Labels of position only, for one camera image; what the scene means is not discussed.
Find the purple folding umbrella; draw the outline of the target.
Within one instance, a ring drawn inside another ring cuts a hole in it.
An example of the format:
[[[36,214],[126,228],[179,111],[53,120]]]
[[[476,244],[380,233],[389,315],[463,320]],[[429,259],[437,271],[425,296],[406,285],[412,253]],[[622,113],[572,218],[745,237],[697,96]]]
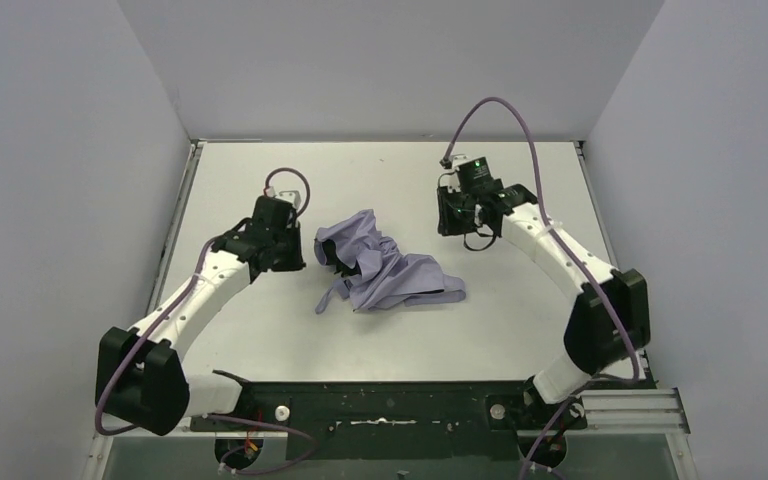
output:
[[[372,209],[319,228],[314,254],[336,275],[315,307],[317,314],[324,313],[335,295],[349,301],[355,312],[457,303],[467,297],[465,282],[445,273],[434,257],[401,252],[378,229]]]

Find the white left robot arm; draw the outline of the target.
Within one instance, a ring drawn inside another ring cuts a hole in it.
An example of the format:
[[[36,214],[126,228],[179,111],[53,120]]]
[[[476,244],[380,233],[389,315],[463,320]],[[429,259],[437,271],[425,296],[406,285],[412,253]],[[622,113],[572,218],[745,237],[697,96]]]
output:
[[[112,327],[102,336],[98,433],[141,428],[166,435],[186,418],[235,410],[244,388],[240,377],[188,374],[183,360],[222,308],[261,274],[304,269],[302,209],[296,191],[259,196],[251,216],[203,245],[193,272],[170,298],[131,327]]]

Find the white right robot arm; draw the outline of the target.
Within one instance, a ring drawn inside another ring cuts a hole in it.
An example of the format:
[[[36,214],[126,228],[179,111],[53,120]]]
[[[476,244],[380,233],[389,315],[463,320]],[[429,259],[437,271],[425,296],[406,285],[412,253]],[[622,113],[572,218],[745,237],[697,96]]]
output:
[[[535,401],[558,404],[629,360],[641,377],[638,352],[651,339],[644,277],[621,271],[588,251],[562,224],[542,214],[535,194],[521,184],[506,186],[486,158],[465,160],[437,181],[438,232],[476,233],[502,239],[525,254],[572,303],[561,353],[529,381]]]

